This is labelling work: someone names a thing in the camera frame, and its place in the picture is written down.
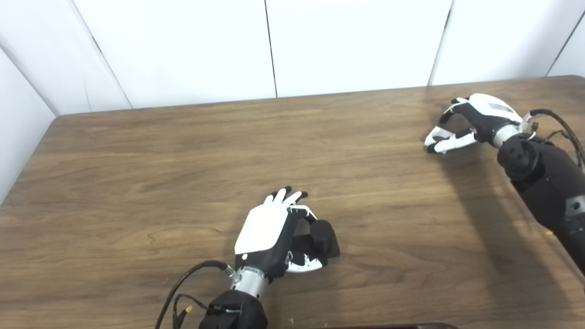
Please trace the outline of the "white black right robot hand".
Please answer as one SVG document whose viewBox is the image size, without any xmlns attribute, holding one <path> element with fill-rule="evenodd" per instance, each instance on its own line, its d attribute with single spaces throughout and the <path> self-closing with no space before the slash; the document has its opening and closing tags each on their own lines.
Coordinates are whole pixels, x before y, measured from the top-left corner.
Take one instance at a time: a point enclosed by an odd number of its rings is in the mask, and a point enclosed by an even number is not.
<svg viewBox="0 0 585 329">
<path fill-rule="evenodd" d="M 444 129 L 453 115 L 462 115 L 471 126 L 458 133 Z M 475 93 L 452 100 L 439 124 L 425 138 L 424 146 L 429 154 L 445 154 L 474 143 L 489 143 L 498 149 L 506 140 L 522 133 L 524 127 L 523 119 L 506 102 Z"/>
</svg>

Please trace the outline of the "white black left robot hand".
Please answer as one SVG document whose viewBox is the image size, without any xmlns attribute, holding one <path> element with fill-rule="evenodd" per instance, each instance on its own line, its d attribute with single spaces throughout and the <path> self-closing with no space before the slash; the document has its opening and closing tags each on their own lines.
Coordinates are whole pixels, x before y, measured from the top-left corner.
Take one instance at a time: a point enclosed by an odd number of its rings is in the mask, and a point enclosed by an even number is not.
<svg viewBox="0 0 585 329">
<path fill-rule="evenodd" d="M 236 269 L 253 267 L 272 283 L 287 272 L 321 269 L 339 256 L 330 223 L 299 204 L 307 196 L 286 186 L 250 210 L 234 246 Z"/>
</svg>

